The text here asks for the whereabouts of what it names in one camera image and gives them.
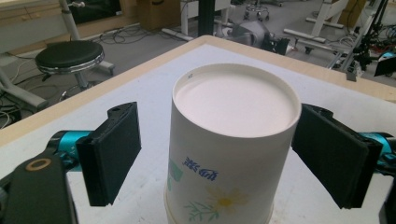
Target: stool leg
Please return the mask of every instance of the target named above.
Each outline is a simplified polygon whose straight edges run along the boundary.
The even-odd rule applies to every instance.
[[[88,89],[88,81],[85,80],[84,76],[81,73],[75,73],[75,77],[78,83],[79,88],[84,91]]]

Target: flower design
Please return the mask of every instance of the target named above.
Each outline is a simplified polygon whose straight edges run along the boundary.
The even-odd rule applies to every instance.
[[[237,205],[243,205],[248,202],[248,196],[239,191],[239,189],[232,189],[229,193],[221,190],[219,187],[206,187],[210,196],[207,198],[209,204],[216,212],[221,213],[225,211],[227,214],[232,214],[236,211]]]

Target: black stool seat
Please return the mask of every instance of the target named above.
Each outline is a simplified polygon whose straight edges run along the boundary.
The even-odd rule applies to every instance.
[[[99,64],[105,55],[100,44],[70,41],[50,46],[35,57],[38,69],[47,74],[71,74]]]

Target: floor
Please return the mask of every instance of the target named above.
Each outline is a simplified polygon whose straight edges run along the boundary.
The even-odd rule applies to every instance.
[[[230,12],[230,21],[235,24],[246,22],[244,21],[246,3],[240,5],[240,2],[236,0],[232,2],[236,3],[236,6]],[[294,47],[294,50],[287,53],[287,57],[326,67],[334,58],[332,52],[314,49],[309,54],[306,54],[305,46],[298,43],[298,40],[301,38],[283,33],[283,29],[285,28],[310,33],[313,23],[305,21],[305,18],[318,14],[321,2],[321,0],[289,0],[284,2],[282,7],[266,4],[264,6],[267,7],[269,20],[264,20],[263,23],[274,36],[290,39],[290,45]],[[250,15],[250,19],[256,20],[254,13]],[[171,27],[171,29],[175,31],[180,30],[179,27]],[[197,20],[190,20],[189,34],[191,36],[197,36]],[[338,48],[348,48],[351,44],[346,39],[346,34],[347,29],[336,29],[332,27],[324,27],[320,32],[320,36],[327,39],[326,43],[328,46],[336,45]],[[163,32],[147,32],[138,25],[132,25],[121,30],[95,36],[92,38],[92,41],[100,43],[104,47],[106,61],[116,65],[114,76],[186,43],[182,39]],[[43,81],[43,75],[35,67],[33,60],[37,53],[38,51],[29,52],[18,57],[0,55],[0,66],[14,80],[14,83],[18,83],[19,86],[26,90],[49,100],[49,105],[54,105],[58,103],[62,92],[74,86],[76,81],[74,76],[52,76]],[[362,74],[362,77],[396,87],[395,78],[384,76],[374,77],[374,70],[375,64],[371,64],[367,71]],[[86,72],[84,76],[88,80],[99,81],[106,81],[111,78],[111,75],[101,68],[94,68]],[[10,101],[12,99],[6,95],[0,93],[0,96],[0,108],[5,108],[5,105],[14,104]],[[33,113],[30,110],[24,109],[23,105],[19,105],[17,109],[21,110],[24,118]],[[0,129],[3,126],[6,127],[9,123],[10,121],[6,116],[0,117]]]

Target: white paper cup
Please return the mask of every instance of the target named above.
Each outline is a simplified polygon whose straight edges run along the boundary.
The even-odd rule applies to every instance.
[[[301,114],[279,77],[242,64],[190,71],[173,89],[168,221],[267,223]]]

